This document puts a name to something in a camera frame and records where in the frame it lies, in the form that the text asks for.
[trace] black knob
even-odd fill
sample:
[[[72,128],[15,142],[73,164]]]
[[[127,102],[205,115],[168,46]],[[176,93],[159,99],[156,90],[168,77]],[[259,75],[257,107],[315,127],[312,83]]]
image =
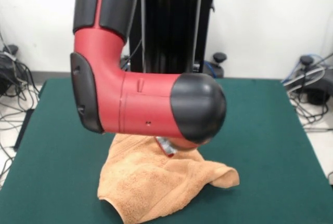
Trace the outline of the black knob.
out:
[[[302,65],[304,65],[305,67],[308,67],[309,65],[311,65],[313,63],[314,59],[309,55],[303,55],[303,56],[301,56],[300,61],[301,61]]]
[[[227,55],[223,52],[217,52],[213,55],[213,58],[217,63],[222,63],[227,59]]]

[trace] screw hole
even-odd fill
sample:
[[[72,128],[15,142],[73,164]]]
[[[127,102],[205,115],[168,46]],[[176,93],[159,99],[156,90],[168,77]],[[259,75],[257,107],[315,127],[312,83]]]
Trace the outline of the screw hole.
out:
[[[81,72],[81,67],[78,65],[77,67],[74,68],[73,74],[78,75]]]

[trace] green tabletop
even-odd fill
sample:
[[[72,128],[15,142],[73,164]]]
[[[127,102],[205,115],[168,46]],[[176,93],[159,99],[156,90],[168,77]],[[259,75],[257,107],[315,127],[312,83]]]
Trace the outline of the green tabletop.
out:
[[[240,186],[205,186],[183,210],[151,223],[333,223],[333,192],[280,82],[219,83],[226,122],[200,152],[236,168]],[[0,223],[122,223],[97,198],[112,138],[81,126],[69,79],[49,80],[0,191]]]

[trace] black rounded cap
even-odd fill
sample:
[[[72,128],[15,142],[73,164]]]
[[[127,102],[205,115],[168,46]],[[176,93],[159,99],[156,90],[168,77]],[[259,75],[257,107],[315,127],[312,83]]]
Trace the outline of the black rounded cap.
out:
[[[304,55],[304,56],[301,56],[300,61],[301,61],[302,65],[308,67],[309,65],[311,65],[314,62],[314,59],[309,55]]]
[[[213,138],[226,115],[222,87],[207,74],[179,76],[171,91],[171,107],[184,138],[197,144]]]
[[[223,61],[225,61],[227,59],[227,55],[222,52],[217,52],[213,55],[213,59],[217,63],[222,63]]]

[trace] black arm segment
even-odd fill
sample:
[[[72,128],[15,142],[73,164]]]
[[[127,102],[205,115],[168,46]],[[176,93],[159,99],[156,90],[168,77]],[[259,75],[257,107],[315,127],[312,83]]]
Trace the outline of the black arm segment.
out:
[[[75,0],[73,32],[92,27],[95,23],[98,0]],[[117,33],[127,41],[137,0],[102,0],[99,25]]]

